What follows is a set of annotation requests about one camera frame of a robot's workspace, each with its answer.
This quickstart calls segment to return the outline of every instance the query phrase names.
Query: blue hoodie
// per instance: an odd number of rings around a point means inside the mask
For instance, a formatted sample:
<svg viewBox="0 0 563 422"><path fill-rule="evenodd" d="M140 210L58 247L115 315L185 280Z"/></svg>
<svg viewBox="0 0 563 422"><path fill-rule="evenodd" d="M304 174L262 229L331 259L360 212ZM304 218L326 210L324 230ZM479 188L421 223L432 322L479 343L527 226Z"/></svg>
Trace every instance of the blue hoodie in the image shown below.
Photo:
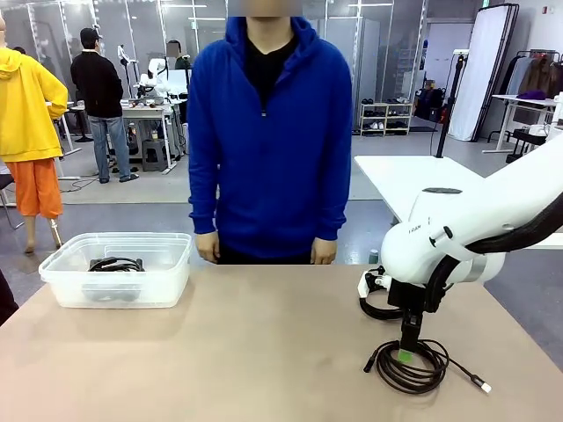
<svg viewBox="0 0 563 422"><path fill-rule="evenodd" d="M245 75L246 20L203 50L190 83L190 203L195 233L257 258L336 240L350 185L352 86L335 46L304 18L299 44L262 110ZM216 187L220 197L216 200Z"/></svg>

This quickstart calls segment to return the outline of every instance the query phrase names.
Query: orange pants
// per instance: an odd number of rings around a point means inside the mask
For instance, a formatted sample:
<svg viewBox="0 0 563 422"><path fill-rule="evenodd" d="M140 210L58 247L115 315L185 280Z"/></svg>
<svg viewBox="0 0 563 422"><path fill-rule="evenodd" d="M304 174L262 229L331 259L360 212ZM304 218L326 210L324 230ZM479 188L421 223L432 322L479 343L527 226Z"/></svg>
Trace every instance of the orange pants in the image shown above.
<svg viewBox="0 0 563 422"><path fill-rule="evenodd" d="M53 158L6 165L16 181L16 204L23 216L41 214L45 218L56 218L62 214L61 192Z"/></svg>

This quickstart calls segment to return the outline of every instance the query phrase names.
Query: hand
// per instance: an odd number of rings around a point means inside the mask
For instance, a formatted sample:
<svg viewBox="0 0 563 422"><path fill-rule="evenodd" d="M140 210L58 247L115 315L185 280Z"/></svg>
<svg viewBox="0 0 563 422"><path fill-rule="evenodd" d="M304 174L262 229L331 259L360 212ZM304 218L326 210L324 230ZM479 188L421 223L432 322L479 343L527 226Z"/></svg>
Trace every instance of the hand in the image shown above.
<svg viewBox="0 0 563 422"><path fill-rule="evenodd" d="M216 231L205 235L196 235L195 243L200 257L213 264L217 263L221 255L219 254L219 236Z"/></svg>
<svg viewBox="0 0 563 422"><path fill-rule="evenodd" d="M315 237L311 250L311 263L316 266L329 266L336 258L336 241Z"/></svg>

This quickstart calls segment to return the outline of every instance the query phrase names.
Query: black sweater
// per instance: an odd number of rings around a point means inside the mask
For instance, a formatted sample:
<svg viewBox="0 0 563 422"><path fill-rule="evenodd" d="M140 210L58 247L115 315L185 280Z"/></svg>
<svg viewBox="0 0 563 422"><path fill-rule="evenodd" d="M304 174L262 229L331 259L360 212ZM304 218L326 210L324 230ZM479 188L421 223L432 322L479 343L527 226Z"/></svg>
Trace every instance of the black sweater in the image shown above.
<svg viewBox="0 0 563 422"><path fill-rule="evenodd" d="M98 53L83 51L70 66L77 97L84 100L86 113L93 117L112 118L123 114L121 80L112 63Z"/></svg>

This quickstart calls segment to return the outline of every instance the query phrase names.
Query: green tag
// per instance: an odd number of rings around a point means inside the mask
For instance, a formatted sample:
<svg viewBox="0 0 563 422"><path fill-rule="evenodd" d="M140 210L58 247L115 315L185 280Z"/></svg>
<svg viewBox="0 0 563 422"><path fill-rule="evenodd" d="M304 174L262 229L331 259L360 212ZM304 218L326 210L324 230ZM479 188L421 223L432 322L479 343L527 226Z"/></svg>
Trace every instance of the green tag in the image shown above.
<svg viewBox="0 0 563 422"><path fill-rule="evenodd" d="M408 350L399 349L397 360L403 363L411 363L413 361L413 354Z"/></svg>

